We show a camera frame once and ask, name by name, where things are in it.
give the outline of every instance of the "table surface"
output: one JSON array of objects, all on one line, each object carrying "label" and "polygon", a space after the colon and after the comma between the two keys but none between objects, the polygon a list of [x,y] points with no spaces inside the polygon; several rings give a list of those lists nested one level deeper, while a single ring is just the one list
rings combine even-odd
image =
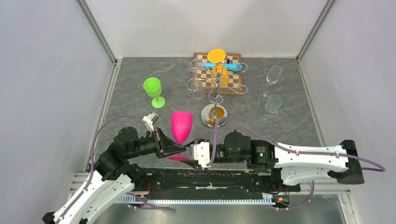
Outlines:
[{"label": "table surface", "polygon": [[[189,92],[186,86],[187,81],[191,77],[191,72],[188,70],[188,63],[192,60],[187,57],[128,57],[123,58],[120,71],[117,77],[117,81],[113,90],[113,95],[110,101],[109,108],[106,113],[106,120],[119,116],[122,114],[135,114],[135,115],[148,115],[151,112],[155,112],[159,115],[159,119],[156,122],[156,126],[160,127],[162,131],[169,138],[172,138],[170,131],[170,116],[174,111],[189,111],[194,115],[194,125],[189,138],[186,142],[190,142],[195,138],[213,139],[213,130],[204,127],[200,122],[200,112],[204,106],[210,104],[208,94],[202,99],[194,99],[192,92]],[[320,146],[318,134],[313,122],[312,113],[308,104],[308,99],[305,93],[303,81],[298,68],[298,64],[294,58],[242,58],[242,62],[248,65],[248,70],[243,75],[243,82],[249,88],[248,93],[244,95],[232,95],[223,94],[224,102],[221,104],[224,106],[229,113],[231,118],[237,119],[242,123],[252,127],[263,136],[270,137],[272,140],[282,142],[290,145],[299,146]],[[272,65],[278,65],[282,67],[282,74],[277,83],[269,86],[266,82],[266,73]],[[164,107],[156,109],[151,105],[151,98],[146,94],[143,89],[143,82],[149,77],[157,77],[161,80],[162,84],[162,96],[166,100]],[[271,94],[278,94],[283,99],[283,104],[280,107],[278,113],[275,116],[268,117],[264,114],[265,101],[260,98],[260,92],[265,89],[269,90]],[[108,145],[113,142],[114,136],[118,134],[118,131],[126,126],[133,126],[137,129],[140,136],[145,135],[147,129],[144,123],[139,119],[134,118],[121,118],[110,123],[105,129],[103,129],[97,146],[96,159],[99,155],[104,152]],[[244,128],[228,122],[223,128],[218,131],[219,143],[223,143],[224,137],[234,131],[242,133],[243,135],[249,135],[252,139],[257,139],[252,133],[245,130]],[[168,159],[158,159],[155,155],[147,155],[139,158],[130,160],[131,163],[137,163],[141,167],[151,168],[190,168],[189,166],[177,162],[170,161]],[[227,168],[227,169],[246,169],[246,164],[214,164],[213,168]],[[342,212],[339,209],[339,201],[336,196],[332,196],[332,202],[326,200],[322,196],[315,196],[315,200],[319,200],[316,204],[320,204],[318,207],[313,207],[315,212],[312,212],[314,217],[317,215],[322,217],[329,217],[331,214],[331,223],[344,223]],[[116,209],[119,205],[113,205],[108,211],[106,211],[101,217],[99,217],[96,223],[109,223],[109,217],[119,217],[125,209]],[[152,221],[161,221],[161,218],[152,217],[156,214],[160,217],[167,217],[169,222],[161,223],[183,223],[180,218],[184,218],[186,223],[190,223],[189,217],[195,217],[196,213],[191,213],[191,206],[178,205],[177,211],[181,210],[182,213],[178,212],[177,217],[169,217],[169,213],[165,211],[139,211],[129,212],[122,215],[128,217],[128,221],[138,221],[139,223],[153,223]],[[279,220],[278,213],[274,211],[260,212],[260,206],[216,206],[213,205],[201,205],[201,212],[211,212],[214,208],[219,210],[219,213],[224,209],[228,209],[229,212],[241,211],[241,209],[248,209],[243,211],[243,217],[248,218],[254,216],[257,219],[267,219],[269,223],[285,223]],[[300,211],[310,211],[308,206],[306,208],[299,209]],[[290,216],[290,221],[293,219],[310,219],[306,214],[302,212],[294,212],[294,216]],[[203,220],[197,219],[195,223],[204,223]]]}]

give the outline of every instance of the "chessboard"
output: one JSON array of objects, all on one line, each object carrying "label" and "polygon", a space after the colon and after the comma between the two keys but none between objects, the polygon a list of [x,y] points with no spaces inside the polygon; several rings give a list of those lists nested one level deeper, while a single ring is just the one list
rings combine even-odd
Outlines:
[{"label": "chessboard", "polygon": [[[208,55],[208,53],[196,52],[196,53],[194,53],[194,58],[202,59],[202,61],[204,61],[204,62],[209,62],[207,59],[207,55]],[[240,54],[227,54],[227,57],[228,57],[228,59],[230,59],[230,63],[240,63],[241,62]],[[236,74],[236,73],[237,72],[234,72],[234,71],[228,71],[229,76]],[[195,72],[192,72],[191,78],[195,78],[195,75],[196,75]],[[203,68],[203,69],[197,71],[197,77],[198,78],[212,78],[212,74],[208,69]],[[209,93],[214,86],[214,82],[212,80],[201,81],[201,82],[202,82],[202,86],[204,87],[204,92]],[[238,74],[236,76],[229,77],[229,81],[228,81],[228,85],[227,85],[228,87],[230,87],[231,89],[233,89],[237,92],[242,92],[242,90],[238,88],[239,85],[242,85],[242,74]],[[237,94],[225,86],[223,86],[223,87],[220,86],[220,93]]]}]

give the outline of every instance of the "gray marble table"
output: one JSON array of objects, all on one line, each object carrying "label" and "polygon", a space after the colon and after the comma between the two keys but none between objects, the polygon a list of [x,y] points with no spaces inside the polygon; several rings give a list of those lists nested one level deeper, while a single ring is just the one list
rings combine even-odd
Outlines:
[{"label": "gray marble table", "polygon": [[[147,115],[151,112],[159,114],[156,126],[170,138],[170,116],[174,111],[189,111],[194,114],[192,132],[186,142],[195,138],[213,139],[213,130],[205,128],[199,119],[200,112],[208,105],[208,94],[196,100],[188,91],[186,82],[191,73],[187,57],[127,57],[123,58],[113,95],[106,114],[106,120],[122,115]],[[222,105],[228,110],[229,116],[252,127],[272,140],[292,145],[319,146],[318,135],[314,126],[308,100],[305,94],[298,64],[294,58],[243,58],[248,70],[243,75],[243,82],[249,88],[245,95],[223,95]],[[271,86],[271,92],[283,99],[277,115],[268,117],[264,114],[265,101],[260,92],[269,88],[266,72],[272,65],[282,67],[282,75],[277,83]],[[143,82],[149,77],[157,77],[162,83],[162,96],[166,99],[163,108],[156,109],[151,105],[151,98],[143,89]],[[147,131],[141,120],[122,118],[110,123],[99,138],[96,158],[104,152],[113,141],[118,131],[125,126],[133,126],[139,135]],[[224,137],[234,129],[244,135],[250,132],[229,122],[219,129],[218,140],[223,143]],[[157,159],[155,155],[147,155],[131,160],[141,167],[151,168],[188,168],[187,165]],[[215,164],[213,168],[246,169],[245,164]]]}]

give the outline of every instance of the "green goblet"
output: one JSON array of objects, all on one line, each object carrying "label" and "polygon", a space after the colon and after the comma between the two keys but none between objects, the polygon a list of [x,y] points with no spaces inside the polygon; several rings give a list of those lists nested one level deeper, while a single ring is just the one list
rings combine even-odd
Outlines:
[{"label": "green goblet", "polygon": [[160,97],[162,88],[161,82],[158,78],[152,77],[146,79],[146,81],[144,81],[143,83],[143,88],[148,96],[154,98],[153,101],[151,101],[153,107],[161,108],[165,105],[165,99],[163,97]]}]

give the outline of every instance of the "green cup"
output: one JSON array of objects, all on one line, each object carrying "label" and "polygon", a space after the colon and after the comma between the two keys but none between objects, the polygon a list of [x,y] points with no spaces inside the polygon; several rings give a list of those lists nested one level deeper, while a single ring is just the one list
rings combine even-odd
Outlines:
[{"label": "green cup", "polygon": [[165,99],[163,97],[160,97],[162,88],[161,88],[161,82],[158,78],[152,77],[146,79],[146,81],[144,81],[143,83],[143,88],[148,96],[154,98],[151,101],[153,107],[161,108],[165,105]]}]

